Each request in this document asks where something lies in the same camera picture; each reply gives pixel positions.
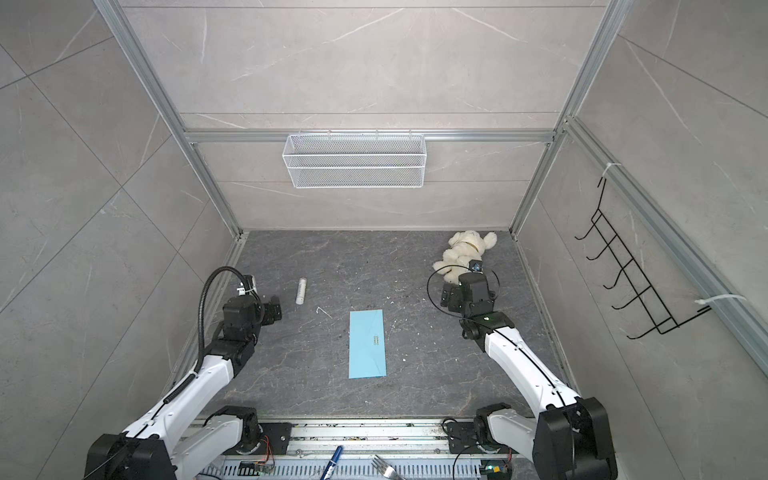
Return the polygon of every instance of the blue marker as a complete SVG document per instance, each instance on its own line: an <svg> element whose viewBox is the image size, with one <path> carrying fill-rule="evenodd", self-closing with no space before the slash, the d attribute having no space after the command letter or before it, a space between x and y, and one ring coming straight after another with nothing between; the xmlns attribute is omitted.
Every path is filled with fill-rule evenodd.
<svg viewBox="0 0 768 480"><path fill-rule="evenodd" d="M331 457L330 462L328 462L326 469L323 471L323 476L320 477L320 480L329 480L331 478L333 471L336 470L336 465L339 463L339 457L341 456L343 449L344 447L341 445L336 447L336 451L333 453L333 457Z"/></svg>

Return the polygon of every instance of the wire basket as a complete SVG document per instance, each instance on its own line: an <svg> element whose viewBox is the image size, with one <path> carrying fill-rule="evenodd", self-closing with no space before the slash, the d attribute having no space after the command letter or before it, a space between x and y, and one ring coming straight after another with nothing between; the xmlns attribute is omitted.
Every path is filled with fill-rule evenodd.
<svg viewBox="0 0 768 480"><path fill-rule="evenodd" d="M296 188L421 187L427 147L418 134L294 134L283 160Z"/></svg>

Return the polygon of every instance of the tiled wall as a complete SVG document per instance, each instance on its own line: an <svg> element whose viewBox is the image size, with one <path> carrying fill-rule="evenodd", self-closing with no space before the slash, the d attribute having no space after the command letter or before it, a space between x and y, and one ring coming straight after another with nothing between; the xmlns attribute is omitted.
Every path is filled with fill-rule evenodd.
<svg viewBox="0 0 768 480"><path fill-rule="evenodd" d="M231 237L89 0L0 3L0 472L80 478Z"/></svg>
<svg viewBox="0 0 768 480"><path fill-rule="evenodd" d="M192 128L552 128L603 0L125 0ZM203 144L246 229L507 228L543 144L430 144L419 189L293 188Z"/></svg>
<svg viewBox="0 0 768 480"><path fill-rule="evenodd" d="M767 19L764 2L637 0L579 114L766 317ZM631 288L603 287L618 266L586 260L594 231L574 238L601 172L566 144L520 236L578 387L606 405L628 478L764 478L768 379L715 314L630 340L651 326L642 306L611 308ZM698 292L610 184L602 205L670 311L693 315Z"/></svg>

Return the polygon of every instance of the metal fork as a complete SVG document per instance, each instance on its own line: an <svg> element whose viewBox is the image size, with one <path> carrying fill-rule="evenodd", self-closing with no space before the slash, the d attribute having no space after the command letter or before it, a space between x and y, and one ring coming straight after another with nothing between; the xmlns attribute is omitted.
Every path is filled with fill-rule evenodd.
<svg viewBox="0 0 768 480"><path fill-rule="evenodd" d="M395 469L389 463L385 462L384 459L378 455L373 456L373 468L378 470L385 478L389 478L389 480L405 480L395 472Z"/></svg>

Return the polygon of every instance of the plush toy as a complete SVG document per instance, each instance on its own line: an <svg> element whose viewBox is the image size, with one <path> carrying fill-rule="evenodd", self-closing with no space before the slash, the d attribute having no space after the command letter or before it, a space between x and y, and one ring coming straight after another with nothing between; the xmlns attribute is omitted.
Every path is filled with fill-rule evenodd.
<svg viewBox="0 0 768 480"><path fill-rule="evenodd" d="M448 250L442 253L442 260L434 262L432 267L435 270L440 270L440 273L444 275L446 282L458 284L458 276L462 273L467 273L469 270L458 266L450 267L447 265L463 265L469 267L470 260L482 260L482 254L486 250L496 245L496 234L491 232L485 236L480 237L480 233L474 230L467 230L465 232L456 232L456 235L448 240L448 245L451 246Z"/></svg>

